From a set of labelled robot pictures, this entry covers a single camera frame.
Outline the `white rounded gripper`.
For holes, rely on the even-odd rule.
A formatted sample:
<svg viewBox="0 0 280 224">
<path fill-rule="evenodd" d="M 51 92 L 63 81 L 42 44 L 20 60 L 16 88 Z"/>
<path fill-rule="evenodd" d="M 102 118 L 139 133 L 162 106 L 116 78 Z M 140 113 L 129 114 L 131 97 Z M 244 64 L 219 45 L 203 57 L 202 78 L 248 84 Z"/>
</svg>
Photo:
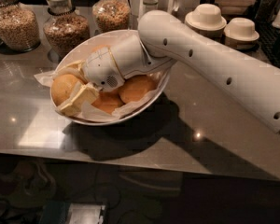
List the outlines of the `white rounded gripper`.
<svg viewBox="0 0 280 224">
<path fill-rule="evenodd" d="M 84 83 L 88 80 L 104 91 L 112 91 L 125 82 L 109 47 L 96 50 L 86 61 L 77 60 L 56 69 L 54 76 L 66 74 L 73 75 Z M 57 111 L 67 117 L 73 117 L 81 112 L 84 103 L 91 105 L 98 97 L 99 91 L 92 84 L 77 83 L 69 98 L 57 106 Z"/>
</svg>

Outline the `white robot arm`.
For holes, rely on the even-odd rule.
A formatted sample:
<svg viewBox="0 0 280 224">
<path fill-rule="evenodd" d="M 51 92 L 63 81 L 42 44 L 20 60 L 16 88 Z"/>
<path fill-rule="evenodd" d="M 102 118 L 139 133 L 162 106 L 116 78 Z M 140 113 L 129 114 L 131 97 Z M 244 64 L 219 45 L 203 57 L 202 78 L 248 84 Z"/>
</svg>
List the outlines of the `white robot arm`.
<svg viewBox="0 0 280 224">
<path fill-rule="evenodd" d="M 280 69 L 197 34 L 167 12 L 150 11 L 135 30 L 108 32 L 81 43 L 60 66 L 79 59 L 86 62 L 85 78 L 104 91 L 180 61 L 280 135 Z"/>
</svg>

